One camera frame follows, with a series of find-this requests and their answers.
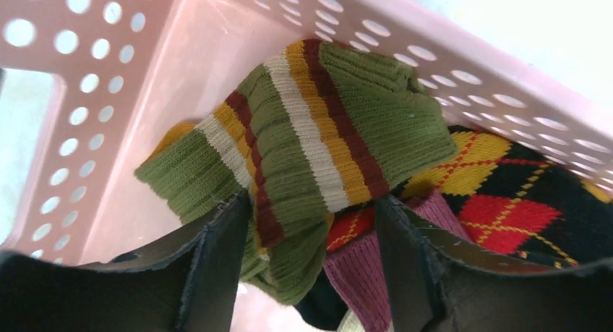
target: white stripe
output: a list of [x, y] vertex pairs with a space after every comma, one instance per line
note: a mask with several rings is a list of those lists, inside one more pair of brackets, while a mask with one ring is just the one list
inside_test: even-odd
[[221, 160], [234, 173], [234, 178], [243, 187], [251, 185], [252, 178], [247, 171], [247, 161], [239, 152], [239, 147], [223, 125], [213, 116], [209, 115], [198, 126], [207, 138], [207, 141], [217, 150]]
[[332, 161], [327, 146], [321, 139], [320, 130], [311, 117], [309, 104], [302, 98], [300, 88], [291, 76], [285, 56], [276, 56], [265, 62], [273, 84], [279, 92], [300, 146], [309, 161], [311, 170], [330, 212], [349, 206], [349, 198], [343, 186], [340, 172]]

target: maroon stripe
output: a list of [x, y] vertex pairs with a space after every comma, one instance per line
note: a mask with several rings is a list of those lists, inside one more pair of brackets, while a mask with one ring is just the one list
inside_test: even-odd
[[339, 136], [345, 140], [352, 159], [360, 168], [371, 197], [381, 197], [390, 191], [390, 185], [383, 177], [383, 171], [377, 159], [369, 152], [366, 143], [351, 123], [351, 118], [343, 106], [332, 77], [320, 64], [321, 43], [321, 41], [315, 39], [304, 42], [304, 59], [309, 65], [311, 80], [317, 86], [319, 96], [326, 103], [328, 116], [335, 122]]
[[237, 91], [232, 92], [226, 99], [226, 103], [236, 112], [239, 121], [246, 129], [245, 140], [251, 148], [251, 158], [255, 165], [255, 183], [258, 186], [255, 196], [255, 206], [258, 210], [256, 219], [256, 232], [260, 235], [263, 247], [272, 247], [285, 238], [283, 227], [278, 223], [273, 213], [270, 200], [266, 193], [264, 174], [262, 173], [262, 156], [257, 149], [257, 141], [251, 128], [251, 109], [247, 97]]

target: fabric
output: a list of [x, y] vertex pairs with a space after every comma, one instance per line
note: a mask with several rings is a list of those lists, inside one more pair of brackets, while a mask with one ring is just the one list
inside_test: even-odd
[[294, 307], [306, 323], [325, 331], [336, 331], [347, 314], [347, 304], [338, 296], [324, 271], [318, 275], [309, 293]]
[[403, 197], [438, 188], [470, 237], [505, 255], [557, 268], [613, 256], [606, 193], [520, 144], [450, 131], [459, 154], [411, 178]]
[[[337, 332], [366, 332], [358, 319], [358, 315], [349, 310], [338, 326]], [[394, 332], [394, 325], [390, 323], [390, 327], [385, 332]]]
[[241, 279], [294, 305], [321, 271], [333, 213], [457, 152], [418, 84], [393, 58], [299, 41], [135, 174], [183, 224], [248, 188], [253, 239]]
[[[409, 200], [422, 218], [470, 240], [437, 190], [425, 198]], [[333, 225], [327, 239], [324, 270], [338, 294], [355, 312], [366, 332], [385, 332], [392, 322], [377, 232], [373, 227], [357, 233], [360, 220], [374, 220], [374, 208], [358, 210]]]

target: pink plastic basket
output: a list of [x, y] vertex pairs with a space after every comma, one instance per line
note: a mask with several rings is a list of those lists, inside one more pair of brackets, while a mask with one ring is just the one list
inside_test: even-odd
[[[609, 114], [410, 0], [89, 0], [78, 10], [67, 3], [0, 0], [0, 27], [35, 33], [24, 46], [0, 38], [0, 65], [56, 75], [4, 248], [66, 264], [104, 262], [174, 230], [177, 218], [134, 169], [169, 127], [209, 113], [256, 65], [309, 36], [415, 66], [450, 122], [519, 141], [613, 190]], [[76, 36], [76, 48], [58, 51], [60, 35]], [[99, 39], [110, 46], [102, 57], [92, 53]], [[73, 125], [79, 107], [89, 117]], [[62, 169], [66, 179], [51, 184]]]

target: magenta ribbed sock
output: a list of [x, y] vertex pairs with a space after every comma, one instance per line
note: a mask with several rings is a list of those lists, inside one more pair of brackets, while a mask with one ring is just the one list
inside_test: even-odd
[[[425, 198], [414, 198], [407, 204], [422, 218], [471, 240], [438, 190], [433, 190]], [[392, 315], [374, 229], [329, 253], [324, 270], [340, 297], [355, 312], [365, 332], [388, 330]]]

